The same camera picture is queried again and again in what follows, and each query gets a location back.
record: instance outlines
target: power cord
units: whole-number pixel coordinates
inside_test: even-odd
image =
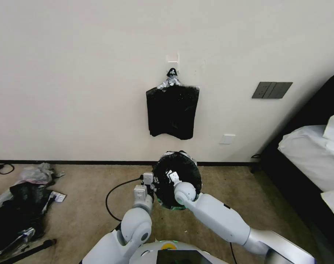
[[[230,250],[232,251],[232,256],[233,256],[234,263],[235,263],[235,264],[238,264],[238,263],[237,263],[237,260],[236,260],[236,256],[234,255],[234,252],[233,252],[232,242],[230,242],[229,245],[230,245]]]
[[[3,173],[3,172],[2,172],[2,169],[3,169],[6,165],[11,166],[11,167],[12,167],[12,170],[9,171],[9,172]],[[12,164],[9,164],[9,163],[0,164],[0,174],[2,174],[2,175],[6,175],[6,174],[11,173],[12,171],[14,171],[14,166],[13,166]]]
[[[126,181],[126,182],[123,182],[123,183],[117,185],[116,187],[114,187],[112,190],[110,190],[110,191],[108,192],[108,194],[107,194],[107,196],[106,196],[106,209],[107,209],[108,213],[111,215],[111,217],[113,217],[113,218],[116,219],[117,221],[122,222],[122,220],[119,219],[119,218],[117,218],[117,217],[115,217],[115,216],[111,213],[111,211],[109,210],[109,208],[108,208],[107,200],[108,200],[108,196],[111,194],[111,192],[113,192],[116,188],[118,188],[118,187],[120,187],[120,186],[122,186],[122,185],[124,185],[124,184],[131,183],[131,182],[135,182],[135,181],[137,181],[137,180],[142,180],[142,179],[143,179],[143,176],[141,175],[141,176],[140,176],[139,178],[137,178],[137,179],[129,180],[129,181]]]

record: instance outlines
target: floor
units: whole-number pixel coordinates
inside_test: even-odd
[[[26,166],[29,165],[16,165],[13,173],[0,175],[0,194],[18,180]],[[66,175],[51,188],[67,197],[62,203],[51,205],[46,215],[46,234],[41,241],[56,238],[58,243],[17,262],[19,264],[79,263],[96,242],[118,224],[106,211],[107,192],[119,183],[151,171],[150,166],[121,165],[55,165],[55,169]],[[203,193],[212,194],[238,211],[252,228],[279,233],[321,263],[312,234],[266,175],[252,175],[247,167],[201,166],[199,169]],[[109,207],[118,218],[131,208],[135,184],[121,186],[110,195]],[[188,210],[171,211],[155,202],[152,223],[149,242],[155,239],[183,241],[233,263],[229,243],[196,220]],[[239,245],[234,245],[234,252],[239,264],[264,262],[262,256],[250,254]]]

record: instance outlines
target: white plastic bag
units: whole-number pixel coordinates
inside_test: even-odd
[[[48,163],[41,163],[37,167],[26,167],[20,173],[20,178],[34,184],[48,184],[52,181],[52,174]]]

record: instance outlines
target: baseboard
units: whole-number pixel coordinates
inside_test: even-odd
[[[157,161],[44,161],[44,160],[5,160],[0,159],[0,163],[7,164],[40,164],[47,162],[50,164],[74,164],[74,165],[155,165]],[[198,166],[253,166],[256,162],[208,162],[200,161]]]

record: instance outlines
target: gray switch panel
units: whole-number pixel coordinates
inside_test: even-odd
[[[260,82],[258,88],[256,88],[252,98],[262,98],[270,87],[271,82]]]
[[[284,94],[288,91],[291,85],[292,85],[292,82],[278,82],[273,88],[273,90],[271,91],[268,98],[273,98],[273,99],[282,98]]]
[[[252,98],[280,99],[291,85],[292,82],[260,82]]]

